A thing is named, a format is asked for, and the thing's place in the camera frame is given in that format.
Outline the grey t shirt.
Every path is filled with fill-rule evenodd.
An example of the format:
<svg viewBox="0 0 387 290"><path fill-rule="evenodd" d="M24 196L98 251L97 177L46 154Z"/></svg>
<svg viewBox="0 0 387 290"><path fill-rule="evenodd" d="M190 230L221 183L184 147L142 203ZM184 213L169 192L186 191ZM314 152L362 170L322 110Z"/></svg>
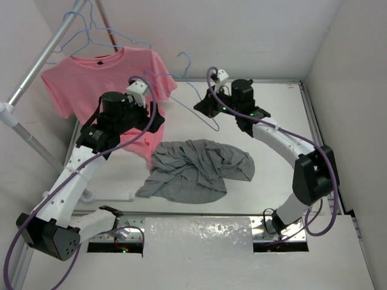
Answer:
<svg viewBox="0 0 387 290"><path fill-rule="evenodd" d="M255 175L249 153L205 139L162 142L151 161L150 175L135 193L137 198L208 204L227 194L225 179L250 182Z"/></svg>

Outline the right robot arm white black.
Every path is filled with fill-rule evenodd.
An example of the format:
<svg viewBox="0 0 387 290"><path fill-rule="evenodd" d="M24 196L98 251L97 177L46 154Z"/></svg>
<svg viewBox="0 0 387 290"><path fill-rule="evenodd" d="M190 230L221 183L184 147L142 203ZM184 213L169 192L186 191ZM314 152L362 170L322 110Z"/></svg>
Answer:
<svg viewBox="0 0 387 290"><path fill-rule="evenodd" d="M267 228L271 234L280 234L329 194L334 195L333 208L337 210L340 182L332 148L318 146L275 122L269 112L255 104L252 83L252 80L234 80L229 95L222 84L211 86L194 109L209 118L219 113L234 115L243 132L268 145L291 165L292 193L273 211Z"/></svg>

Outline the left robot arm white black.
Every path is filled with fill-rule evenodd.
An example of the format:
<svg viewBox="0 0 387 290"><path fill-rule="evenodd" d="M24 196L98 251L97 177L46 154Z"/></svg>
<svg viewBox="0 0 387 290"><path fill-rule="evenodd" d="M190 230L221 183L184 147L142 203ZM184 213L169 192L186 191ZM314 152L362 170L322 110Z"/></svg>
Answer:
<svg viewBox="0 0 387 290"><path fill-rule="evenodd" d="M61 261L68 260L84 241L115 230L119 210L101 206L91 214L73 217L73 211L94 174L111 153L123 148L120 137L132 128L154 133L163 124L157 101L149 106L134 94L106 92L80 130L71 157L47 197L16 225L31 248Z"/></svg>

